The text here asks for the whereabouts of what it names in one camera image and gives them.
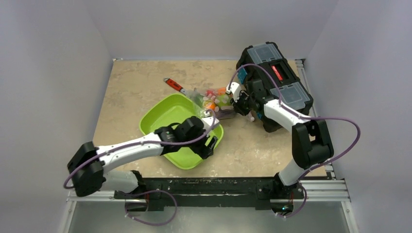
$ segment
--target green tray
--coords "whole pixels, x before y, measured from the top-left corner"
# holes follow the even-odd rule
[[[140,131],[147,135],[150,132],[168,126],[174,122],[182,123],[186,118],[196,116],[193,102],[181,94],[172,94],[156,104],[140,121]],[[223,127],[219,125],[209,134],[217,136],[215,148],[223,137]],[[184,147],[178,152],[164,155],[170,162],[180,169],[192,169],[199,165],[203,159],[193,153],[191,149]]]

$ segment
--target tabletop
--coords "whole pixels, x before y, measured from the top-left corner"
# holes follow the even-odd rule
[[[289,61],[297,74],[294,61]],[[142,137],[140,119],[159,101],[177,93],[164,83],[170,77],[186,89],[225,87],[236,67],[233,60],[115,61],[104,96],[93,142],[112,145]],[[197,167],[182,170],[163,156],[149,157],[119,167],[138,170],[143,177],[257,177],[274,176],[292,158],[291,134],[267,133],[259,120],[237,115],[221,120],[224,136]],[[319,168],[308,176],[325,176]]]

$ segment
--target cable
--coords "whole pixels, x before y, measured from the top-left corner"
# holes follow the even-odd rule
[[[63,183],[63,187],[64,187],[65,189],[72,189],[72,188],[74,188],[74,186],[67,186],[67,183],[69,182],[69,180],[70,180],[71,178],[73,178],[73,176],[74,176],[74,174],[76,174],[76,172],[78,172],[80,169],[84,168],[85,166],[87,166],[87,165],[90,164],[91,162],[95,161],[96,159],[98,159],[98,158],[100,158],[100,157],[102,157],[102,156],[104,156],[104,155],[107,155],[107,154],[116,152],[116,151],[118,151],[118,150],[121,150],[121,149],[124,149],[124,148],[128,148],[128,147],[138,146],[138,145],[141,145],[141,144],[147,144],[147,143],[151,143],[151,144],[152,144],[152,143],[153,143],[153,144],[161,144],[161,145],[172,145],[172,146],[184,146],[184,145],[192,144],[192,143],[195,143],[195,142],[201,140],[202,138],[206,137],[206,135],[207,135],[208,133],[210,133],[210,131],[212,131],[213,126],[215,125],[215,121],[216,121],[216,114],[215,114],[215,112],[214,112],[213,110],[211,110],[211,109],[208,109],[207,112],[211,112],[211,113],[212,113],[212,115],[213,115],[213,121],[212,121],[211,127],[209,127],[201,136],[199,136],[199,137],[197,137],[197,138],[195,138],[195,139],[193,139],[193,140],[187,141],[187,142],[140,141],[140,142],[129,143],[129,144],[125,144],[125,145],[122,145],[122,146],[119,146],[119,147],[110,149],[110,150],[105,151],[105,152],[103,152],[103,153],[97,154],[97,155],[91,157],[90,159],[88,159],[87,161],[85,161],[84,163],[80,164],[80,165],[79,165],[76,169],[74,169],[74,170],[69,174],[69,176],[66,178],[66,180],[65,180],[64,183]]]
[[[232,75],[232,78],[230,79],[230,82],[229,82],[229,90],[230,90],[231,84],[232,84],[233,79],[235,78],[236,74],[239,72],[240,69],[242,69],[242,68],[244,68],[244,67],[247,67],[247,66],[253,66],[253,67],[259,68],[259,69],[261,69],[261,70],[269,77],[269,79],[272,81],[273,85],[275,86],[277,92],[279,93],[279,105],[280,105],[283,109],[285,109],[286,111],[288,111],[289,113],[291,113],[292,115],[298,117],[299,119],[306,119],[306,120],[342,120],[342,121],[347,121],[347,122],[353,124],[353,125],[356,127],[356,131],[357,131],[356,138],[355,138],[355,140],[352,142],[352,144],[350,144],[350,146],[349,146],[347,149],[345,149],[342,153],[340,153],[339,155],[333,157],[332,159],[326,160],[325,162],[323,162],[323,163],[321,163],[321,164],[318,164],[318,165],[315,165],[315,166],[309,168],[307,171],[305,171],[305,172],[298,178],[298,181],[299,181],[300,179],[302,179],[304,176],[306,176],[310,171],[312,171],[312,170],[314,170],[314,169],[316,169],[316,168],[318,168],[318,167],[324,166],[324,165],[326,165],[326,164],[329,164],[329,163],[332,163],[332,162],[338,160],[339,158],[341,158],[342,156],[344,156],[345,154],[347,154],[347,153],[358,143],[359,138],[361,137],[361,129],[360,129],[359,125],[358,125],[356,122],[354,122],[354,121],[352,121],[352,120],[350,120],[350,119],[344,118],[344,117],[310,117],[310,116],[302,116],[301,114],[299,114],[299,113],[293,111],[292,109],[290,109],[287,105],[282,104],[282,101],[281,101],[281,99],[282,99],[282,94],[280,93],[279,87],[277,86],[277,84],[276,84],[275,80],[273,79],[273,77],[272,77],[264,68],[262,68],[261,66],[258,66],[258,65],[256,65],[256,64],[244,64],[244,65],[240,66],[240,67],[235,71],[235,73]],[[305,192],[305,198],[304,198],[304,200],[303,200],[302,205],[301,205],[296,211],[293,211],[292,214],[290,214],[290,215],[288,215],[288,216],[285,216],[285,217],[292,217],[292,216],[294,216],[294,215],[297,214],[297,213],[303,208],[303,206],[305,205],[306,199],[307,199],[306,189],[305,189],[303,186],[302,186],[302,189],[303,189],[304,192]]]
[[[130,196],[130,197],[138,197],[138,196],[142,196],[142,195],[146,195],[146,194],[150,194],[150,193],[164,193],[164,194],[168,195],[173,200],[175,208],[174,208],[173,215],[168,220],[166,220],[164,222],[160,222],[160,223],[152,223],[152,222],[146,222],[144,220],[141,220],[141,219],[138,219],[134,216],[131,216],[129,214],[129,212],[127,211],[127,201],[124,204],[124,211],[126,213],[126,216],[131,218],[134,221],[137,221],[137,222],[149,225],[149,226],[163,226],[163,225],[168,224],[169,222],[171,222],[174,219],[174,217],[176,216],[176,213],[177,213],[177,201],[176,201],[176,199],[174,198],[174,196],[172,194],[170,194],[169,192],[163,191],[163,190],[151,190],[151,191],[147,191],[147,192],[139,193],[139,194],[126,194],[126,193],[124,193],[124,194],[127,195],[127,196]]]

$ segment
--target beige table surface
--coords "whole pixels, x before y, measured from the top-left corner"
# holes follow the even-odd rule
[[[294,61],[289,64],[296,71]],[[163,82],[170,77],[186,89],[228,84],[236,61],[115,61],[94,134],[104,146],[143,136],[140,119],[166,96],[177,93]],[[141,159],[119,170],[138,170],[143,177],[273,176],[292,158],[291,135],[285,129],[267,133],[259,120],[237,115],[222,120],[224,136],[213,156],[197,167],[181,170],[163,156]],[[324,168],[309,175],[324,176]]]

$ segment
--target white wall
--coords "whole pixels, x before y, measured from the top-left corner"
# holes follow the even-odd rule
[[[361,232],[411,232],[412,2],[341,0],[306,71],[323,116],[355,119],[360,142],[335,164]],[[329,123],[335,151],[354,138]]]
[[[275,41],[309,54],[337,0],[85,0],[112,57],[232,58]]]
[[[81,0],[0,1],[0,232],[56,232],[110,69]]]

